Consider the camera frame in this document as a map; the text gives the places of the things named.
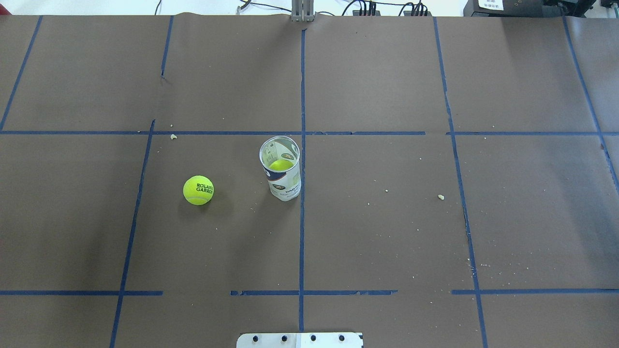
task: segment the cable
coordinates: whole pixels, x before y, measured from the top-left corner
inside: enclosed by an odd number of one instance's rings
[[[413,8],[411,9],[411,11],[415,10],[415,4],[413,4],[412,2],[407,2],[402,6],[402,9],[400,10],[400,13],[397,14],[398,17],[400,17],[402,15],[402,12],[404,12],[404,9],[406,8],[406,6],[411,5]]]
[[[244,10],[246,7],[249,6],[249,4],[251,4],[251,0],[247,0],[247,1],[243,1],[243,2],[244,2],[244,4],[241,7],[238,8],[239,11]]]
[[[252,2],[251,5],[254,6],[266,6],[266,7],[271,7],[273,9],[278,9],[278,10],[282,10],[282,11],[288,11],[288,12],[292,12],[292,10],[289,9],[285,9],[283,7],[278,7],[278,6],[273,6],[273,5],[267,5],[267,4],[258,4],[257,2]]]
[[[159,6],[161,6],[161,2],[163,0],[159,0],[159,3],[157,4],[157,6],[155,7],[155,15],[157,15],[157,11],[159,10]]]
[[[405,5],[405,4],[392,4],[390,2],[377,2],[377,4],[380,4],[380,5],[393,5],[393,6],[403,6],[403,5]]]
[[[363,3],[363,5],[365,5],[365,1],[363,0],[354,0],[348,3],[348,5],[346,6],[346,8],[344,9],[344,11],[342,12],[342,15],[346,14],[346,11],[348,10],[348,8],[350,7],[350,5],[354,4],[355,2],[359,2],[359,13],[361,12],[361,3]]]
[[[278,10],[282,10],[282,11],[287,11],[287,12],[292,12],[289,9],[285,9],[283,7],[279,7],[279,6],[273,6],[273,5],[268,5],[268,4],[259,4],[257,2],[251,2],[251,0],[239,0],[241,2],[243,2],[244,4],[238,8],[238,10],[243,10],[244,8],[246,8],[249,5],[254,5],[254,6],[266,6],[266,7],[271,7],[273,9],[278,9]]]

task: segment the can label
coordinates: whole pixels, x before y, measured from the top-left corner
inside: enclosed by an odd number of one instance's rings
[[[299,146],[286,136],[272,137],[260,147],[260,162],[273,196],[289,201],[301,192]]]

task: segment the yellow tennis ball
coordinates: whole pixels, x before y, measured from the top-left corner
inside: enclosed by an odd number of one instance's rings
[[[215,188],[210,180],[202,175],[192,176],[183,186],[183,196],[187,202],[201,206],[213,198]]]

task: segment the metal bracket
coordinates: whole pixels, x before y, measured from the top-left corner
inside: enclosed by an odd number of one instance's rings
[[[242,334],[236,348],[363,348],[362,333]]]
[[[314,0],[292,0],[290,17],[293,22],[314,22]]]

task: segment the white label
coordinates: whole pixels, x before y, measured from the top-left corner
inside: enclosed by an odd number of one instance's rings
[[[479,7],[489,10],[503,11],[503,0],[478,0]]]

